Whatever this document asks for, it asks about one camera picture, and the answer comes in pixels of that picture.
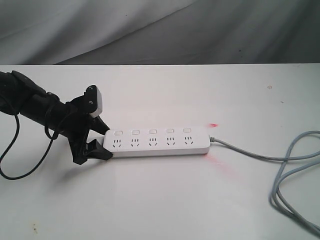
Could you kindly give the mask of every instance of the gray power cord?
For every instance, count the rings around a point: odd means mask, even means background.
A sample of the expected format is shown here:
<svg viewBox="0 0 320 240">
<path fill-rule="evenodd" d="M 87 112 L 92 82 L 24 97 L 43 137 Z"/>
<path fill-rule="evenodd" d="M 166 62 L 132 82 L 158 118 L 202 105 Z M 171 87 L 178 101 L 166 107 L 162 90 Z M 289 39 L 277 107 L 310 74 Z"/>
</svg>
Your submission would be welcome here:
<svg viewBox="0 0 320 240">
<path fill-rule="evenodd" d="M 282 213 L 283 215 L 287 216 L 288 218 L 292 219 L 293 221 L 295 221 L 297 224 L 299 224 L 301 227 L 303 227 L 304 229 L 306 229 L 308 232 L 314 234 L 315 236 L 317 236 L 318 238 L 320 238 L 320 226 L 306 220 L 300 213 L 298 213 L 288 202 L 287 200 L 284 198 L 284 196 L 281 194 L 280 192 L 280 184 L 281 182 L 286 179 L 287 177 L 289 177 L 292 174 L 298 173 L 302 170 L 308 169 L 312 166 L 315 166 L 317 164 L 320 164 L 320 159 L 314 160 L 306 165 L 297 167 L 296 169 L 293 169 L 291 171 L 288 171 L 286 173 L 283 174 L 283 171 L 288 163 L 288 161 L 296 161 L 296 160 L 305 160 L 305 159 L 310 159 L 310 158 L 314 158 L 320 155 L 320 151 L 313 153 L 313 154 L 309 154 L 309 155 L 305 155 L 305 156 L 294 156 L 294 157 L 290 157 L 291 152 L 294 148 L 294 146 L 296 145 L 296 143 L 308 136 L 308 135 L 312 135 L 312 134 L 320 134 L 320 131 L 306 131 L 302 134 L 300 134 L 299 136 L 297 136 L 292 143 L 290 144 L 285 157 L 270 157 L 270 156 L 263 156 L 263 155 L 258 155 L 249 151 L 245 151 L 241 148 L 238 148 L 236 146 L 233 146 L 229 143 L 226 143 L 224 141 L 221 141 L 219 139 L 216 139 L 214 137 L 210 137 L 210 142 L 211 143 L 219 143 L 222 144 L 224 146 L 226 146 L 227 148 L 234 150 L 238 153 L 247 155 L 249 157 L 255 158 L 255 159 L 259 159 L 259 160 L 264 160 L 264 161 L 280 161 L 281 163 L 281 167 L 277 173 L 277 175 L 275 176 L 274 182 L 273 182 L 273 186 L 272 186 L 272 190 L 271 193 L 269 195 L 269 202 L 271 204 L 271 206 L 276 209 L 279 213 Z"/>
</svg>

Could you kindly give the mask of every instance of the gray cloth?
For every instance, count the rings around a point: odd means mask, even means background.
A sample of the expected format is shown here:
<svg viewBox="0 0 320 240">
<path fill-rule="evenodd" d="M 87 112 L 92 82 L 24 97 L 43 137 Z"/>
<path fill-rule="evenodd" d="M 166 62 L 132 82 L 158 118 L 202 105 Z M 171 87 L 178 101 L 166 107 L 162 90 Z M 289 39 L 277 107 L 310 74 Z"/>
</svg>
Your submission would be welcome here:
<svg viewBox="0 0 320 240">
<path fill-rule="evenodd" d="M 0 64 L 319 63 L 318 0 L 0 0 Z"/>
</svg>

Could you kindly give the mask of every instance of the power strip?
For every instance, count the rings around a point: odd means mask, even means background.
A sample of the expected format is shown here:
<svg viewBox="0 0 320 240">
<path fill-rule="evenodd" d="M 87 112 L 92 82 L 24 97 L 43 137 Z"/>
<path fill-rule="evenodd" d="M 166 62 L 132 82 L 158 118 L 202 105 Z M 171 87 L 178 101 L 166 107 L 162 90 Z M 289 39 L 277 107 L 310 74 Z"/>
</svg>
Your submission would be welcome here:
<svg viewBox="0 0 320 240">
<path fill-rule="evenodd" d="M 114 158 L 207 154 L 210 137 L 201 126 L 110 129 L 103 147 Z"/>
</svg>

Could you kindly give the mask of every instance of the white power strip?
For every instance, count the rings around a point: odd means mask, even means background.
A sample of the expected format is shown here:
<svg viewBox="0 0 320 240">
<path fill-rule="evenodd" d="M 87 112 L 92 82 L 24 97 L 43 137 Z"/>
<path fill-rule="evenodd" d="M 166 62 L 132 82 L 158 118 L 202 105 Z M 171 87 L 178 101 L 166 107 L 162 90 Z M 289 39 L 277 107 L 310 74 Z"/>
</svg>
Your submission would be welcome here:
<svg viewBox="0 0 320 240">
<path fill-rule="evenodd" d="M 201 126 L 110 129 L 103 147 L 114 158 L 207 154 L 210 137 Z"/>
</svg>

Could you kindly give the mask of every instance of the white table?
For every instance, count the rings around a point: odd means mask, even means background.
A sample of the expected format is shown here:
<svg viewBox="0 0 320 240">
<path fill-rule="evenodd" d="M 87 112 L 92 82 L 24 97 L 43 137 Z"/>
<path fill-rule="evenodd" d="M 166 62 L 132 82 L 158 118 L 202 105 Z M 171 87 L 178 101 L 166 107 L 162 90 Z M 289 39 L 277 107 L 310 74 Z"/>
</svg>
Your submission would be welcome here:
<svg viewBox="0 0 320 240">
<path fill-rule="evenodd" d="M 298 134 L 320 129 L 320 64 L 0 66 L 12 70 L 63 102 L 96 84 L 101 118 L 111 128 L 215 123 L 211 136 L 277 157 Z M 43 126 L 23 116 L 20 121 L 20 136 L 2 163 L 10 176 L 29 171 L 49 143 Z M 2 113 L 0 122 L 2 152 L 16 126 Z M 293 154 L 317 150 L 319 140 L 309 137 Z M 0 179 L 0 239 L 316 239 L 268 203 L 279 164 L 215 145 L 209 156 L 76 165 L 60 136 L 34 174 Z M 288 201 L 318 224 L 319 181 L 315 167 L 282 185 Z"/>
</svg>

